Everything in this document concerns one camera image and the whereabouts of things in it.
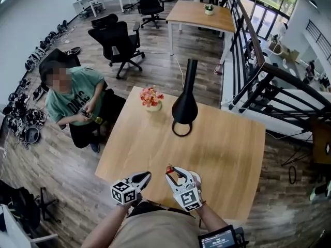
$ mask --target white pot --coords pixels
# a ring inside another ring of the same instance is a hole
[[[205,14],[207,14],[207,15],[209,15],[209,16],[211,16],[212,14],[214,14],[214,11],[213,10],[205,10]]]
[[[157,106],[145,106],[146,110],[151,111],[151,112],[159,111],[161,109],[161,107],[162,107],[162,102],[161,101],[159,101]]]

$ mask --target forearm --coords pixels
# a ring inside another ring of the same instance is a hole
[[[92,102],[96,102],[98,100],[98,98],[100,97],[100,95],[102,93],[103,85],[104,85],[104,80],[102,80],[100,83],[98,83],[96,85],[95,90],[94,90],[94,95],[91,98]]]
[[[76,115],[72,115],[70,117],[64,117],[62,119],[60,119],[57,124],[59,125],[66,125],[66,124],[69,124],[69,123],[72,123],[76,121]]]
[[[206,225],[209,232],[222,229],[227,226],[227,223],[217,215],[207,204],[196,209],[198,215]]]
[[[129,206],[116,206],[106,218],[87,236],[81,248],[108,248],[112,243]]]

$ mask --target green t-shirt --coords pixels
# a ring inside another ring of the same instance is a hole
[[[87,67],[73,67],[67,69],[67,72],[72,74],[70,93],[61,94],[49,89],[47,94],[46,108],[54,122],[58,122],[63,117],[77,114],[86,102],[93,97],[96,85],[104,80],[102,73]],[[95,104],[93,110],[95,116],[100,113],[103,96],[104,92],[101,93]],[[74,121],[71,124],[80,126],[89,123],[90,121]]]

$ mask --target light wood tabletop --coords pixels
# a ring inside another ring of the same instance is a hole
[[[202,197],[217,214],[224,219],[246,220],[260,177],[265,127],[198,103],[192,132],[177,137],[171,130],[171,108],[177,98],[164,95],[161,110],[148,112],[140,100],[141,90],[132,89],[103,151],[96,176],[111,184],[132,173],[150,171],[152,179],[142,192],[143,197],[180,208],[165,178],[170,163],[200,175]]]
[[[203,6],[204,4],[199,2],[178,1],[167,16],[167,21],[203,25],[226,32],[235,32],[229,8],[214,6],[214,14],[208,16],[205,14]]]

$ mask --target black vase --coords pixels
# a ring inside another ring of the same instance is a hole
[[[188,59],[184,91],[172,106],[172,116],[174,117],[174,121],[172,123],[172,131],[179,137],[185,137],[190,134],[192,131],[192,122],[198,115],[198,106],[193,96],[193,85],[195,81],[197,65],[197,60]],[[176,123],[184,125],[189,124],[190,130],[188,133],[180,135],[174,130]]]

